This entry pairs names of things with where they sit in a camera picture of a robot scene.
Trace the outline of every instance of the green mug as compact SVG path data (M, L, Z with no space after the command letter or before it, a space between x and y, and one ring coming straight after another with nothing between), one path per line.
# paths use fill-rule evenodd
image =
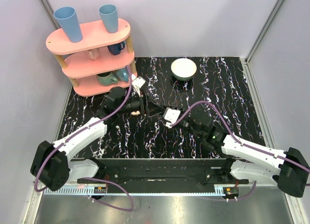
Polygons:
M110 86L112 84L117 84L118 80L115 77L113 71L101 73L97 75L98 82L103 86Z

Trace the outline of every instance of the white bowl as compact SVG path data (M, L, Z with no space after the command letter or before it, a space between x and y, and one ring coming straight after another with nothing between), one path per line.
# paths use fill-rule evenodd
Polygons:
M196 64L187 58L179 58L171 64L171 71L177 80L190 80L197 71Z

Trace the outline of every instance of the white plastic part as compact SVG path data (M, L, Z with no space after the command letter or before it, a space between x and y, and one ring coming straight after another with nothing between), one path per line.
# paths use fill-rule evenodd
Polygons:
M178 80L189 80L196 73L197 66L188 58L179 58L171 64L171 71Z
M140 111L131 112L131 115L133 115L133 116L138 116L140 114L141 114Z
M141 76L136 77L134 74L131 75L131 79L132 79L132 87L138 93L138 95L141 96L140 89L145 84L145 79L142 78Z
M267 148L262 145L258 145L249 141L246 141L242 138L237 137L243 144L251 145L255 148L268 151L273 154L277 154L278 156L286 157L284 154L284 150L276 150ZM274 158L273 156L264 154L262 152L250 149L246 146L241 146L239 143L235 142L235 140L231 136L227 136L224 140L224 146L222 146L222 151L226 155L234 155L240 157L242 159L248 160L252 163L262 166L264 169L268 169L271 171L273 175L279 175L281 169L279 168L279 164L283 164L284 160L279 158Z
M231 166L231 175L236 179L256 180L260 185L277 185L270 170L250 162L235 161Z
M69 162L68 181L77 180L83 177L94 177L98 171L98 165L92 160Z
M79 131L79 129L89 127L90 124L98 120L100 120L98 117L92 117L85 125L81 126L76 131L69 134L67 137L53 142L54 147L56 148L57 146L59 146L59 144L65 143L65 140L72 134ZM98 123L95 126L92 126L84 130L83 132L79 133L77 136L72 138L68 143L66 143L62 148L60 148L60 151L66 152L66 156L69 162L79 151L81 151L83 148L85 148L88 144L90 144L97 138L103 137L106 133L107 133L107 125L105 125L103 122Z
M181 114L180 110L167 108L163 115L164 119L167 121L166 126L168 128L171 128L171 125L178 120L180 114Z

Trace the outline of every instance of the shelf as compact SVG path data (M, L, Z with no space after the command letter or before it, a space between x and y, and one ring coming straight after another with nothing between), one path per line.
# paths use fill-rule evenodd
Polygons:
M70 78L79 79L124 68L135 59L134 53L128 53L127 46L119 55L112 55L108 47L102 47L99 51L100 58L95 61L88 59L85 52L70 55L65 60L68 67L66 69L63 68L62 71Z
M102 86L99 84L96 75L77 79L79 87L74 87L74 90L80 96L94 96L101 93L109 92L112 87L129 87L129 82L118 82L110 86Z
M88 49L113 45L124 41L130 35L130 25L126 20L118 19L119 29L108 33L102 20L80 24L83 39L72 43L62 29L52 32L46 39L46 47L57 55L77 53Z

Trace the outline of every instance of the small cup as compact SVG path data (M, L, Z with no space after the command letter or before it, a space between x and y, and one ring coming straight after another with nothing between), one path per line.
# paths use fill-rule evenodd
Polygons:
M71 42L83 39L78 17L73 7L62 7L54 12L54 17Z
M118 80L112 72L101 73L97 75L98 82L103 86L110 86L112 84L117 84Z
M108 50L112 55L118 55L121 53L121 51L125 48L125 42L117 43L114 45L108 46Z
M114 73L115 73L116 78L119 81L124 81L124 82L129 81L129 77L128 77L126 68L116 70Z
M116 6L106 4L99 8L100 17L107 32L115 33L118 31L118 16Z
M100 52L98 48L93 48L84 52L90 60L97 60L98 58L100 58Z

